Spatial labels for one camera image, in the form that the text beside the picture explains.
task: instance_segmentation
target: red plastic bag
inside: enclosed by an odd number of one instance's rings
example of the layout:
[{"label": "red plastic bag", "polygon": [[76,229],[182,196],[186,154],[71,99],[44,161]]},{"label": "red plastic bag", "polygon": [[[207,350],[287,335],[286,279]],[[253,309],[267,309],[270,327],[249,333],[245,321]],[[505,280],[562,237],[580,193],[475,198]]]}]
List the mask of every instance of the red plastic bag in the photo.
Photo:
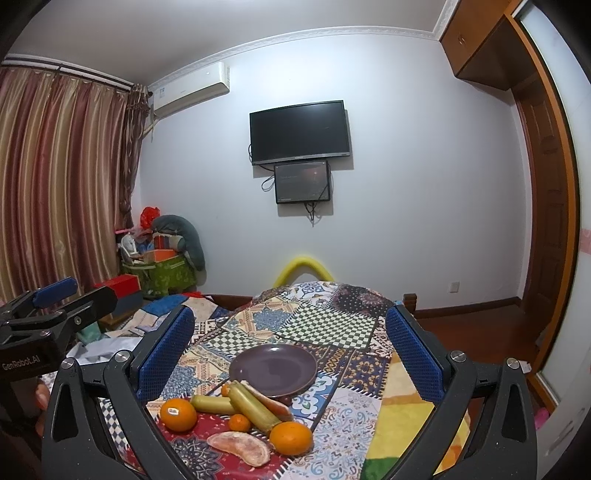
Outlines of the red plastic bag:
[{"label": "red plastic bag", "polygon": [[160,209],[158,207],[146,207],[139,217],[139,224],[143,230],[148,230],[152,227],[152,222],[155,218],[160,216]]}]

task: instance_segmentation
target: cable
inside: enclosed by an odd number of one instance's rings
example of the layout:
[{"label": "cable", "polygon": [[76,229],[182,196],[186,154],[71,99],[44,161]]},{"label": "cable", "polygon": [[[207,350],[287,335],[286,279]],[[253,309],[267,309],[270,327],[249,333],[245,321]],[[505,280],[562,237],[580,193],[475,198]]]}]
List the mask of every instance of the cable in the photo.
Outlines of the cable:
[{"label": "cable", "polygon": [[330,188],[330,191],[332,192],[332,185],[331,185],[332,184],[332,169],[330,168],[330,163],[328,163],[328,161],[326,162],[326,165],[329,169],[329,176],[326,179],[325,187],[322,189],[322,192],[320,192],[320,195],[318,195],[318,199],[315,200],[314,202],[304,202],[304,208],[306,208],[306,212],[308,212],[308,216],[309,216],[310,223],[312,224],[312,226],[314,226],[314,218],[316,216],[316,206],[318,205],[318,202],[320,201],[320,199],[324,195],[327,188]]},{"label": "cable", "polygon": [[[269,187],[265,188],[265,183],[267,183],[269,180],[273,179],[273,182],[271,183],[271,185],[269,185]],[[275,176],[271,175],[270,177],[268,177],[263,183],[261,183],[261,190],[263,192],[270,192],[273,189],[273,185],[275,184]]]},{"label": "cable", "polygon": [[[248,145],[248,158],[251,159],[251,163],[252,163],[252,144]],[[275,173],[275,170],[272,170],[270,168],[263,167],[262,165],[257,165],[257,166],[263,168],[266,171],[271,171],[271,172]]]}]

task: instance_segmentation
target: air conditioner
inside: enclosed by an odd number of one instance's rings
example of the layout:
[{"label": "air conditioner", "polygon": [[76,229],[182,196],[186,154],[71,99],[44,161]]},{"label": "air conditioner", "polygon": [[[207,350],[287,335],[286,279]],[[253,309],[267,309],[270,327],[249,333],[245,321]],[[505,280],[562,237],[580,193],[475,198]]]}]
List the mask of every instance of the air conditioner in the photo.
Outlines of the air conditioner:
[{"label": "air conditioner", "polygon": [[219,61],[160,87],[154,95],[154,115],[163,118],[229,91],[229,71]]}]

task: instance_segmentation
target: curtain rod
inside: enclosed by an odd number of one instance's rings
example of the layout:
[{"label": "curtain rod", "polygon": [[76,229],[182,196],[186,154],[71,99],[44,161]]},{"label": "curtain rod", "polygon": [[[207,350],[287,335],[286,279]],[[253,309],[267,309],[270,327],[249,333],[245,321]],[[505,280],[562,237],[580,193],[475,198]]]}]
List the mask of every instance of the curtain rod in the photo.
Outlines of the curtain rod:
[{"label": "curtain rod", "polygon": [[131,90],[131,87],[133,86],[132,82],[128,82],[127,80],[99,72],[98,70],[88,69],[86,67],[82,67],[80,65],[76,65],[74,63],[69,63],[66,61],[48,59],[45,57],[37,57],[35,55],[8,54],[4,58],[2,65],[15,67],[31,67],[66,73],[84,79],[89,79],[93,82],[103,83],[104,85],[115,87],[126,92],[129,92]]}]

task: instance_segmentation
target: blue gripper pad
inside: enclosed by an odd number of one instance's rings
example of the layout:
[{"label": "blue gripper pad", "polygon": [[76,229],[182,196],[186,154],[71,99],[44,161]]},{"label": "blue gripper pad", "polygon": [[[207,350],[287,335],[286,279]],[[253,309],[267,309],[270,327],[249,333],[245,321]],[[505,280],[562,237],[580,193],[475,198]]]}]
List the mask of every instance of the blue gripper pad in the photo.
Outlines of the blue gripper pad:
[{"label": "blue gripper pad", "polygon": [[135,396],[140,402],[156,400],[160,396],[174,367],[177,366],[178,359],[187,348],[194,330],[195,316],[193,311],[189,307],[183,306],[166,333],[162,335],[161,340],[154,346],[138,369],[138,385]]},{"label": "blue gripper pad", "polygon": [[386,314],[386,333],[418,394],[438,405],[444,395],[441,369],[396,307]]},{"label": "blue gripper pad", "polygon": [[46,309],[60,300],[64,300],[78,291],[78,282],[75,278],[67,277],[59,282],[43,287],[35,293],[33,306],[36,309]]}]

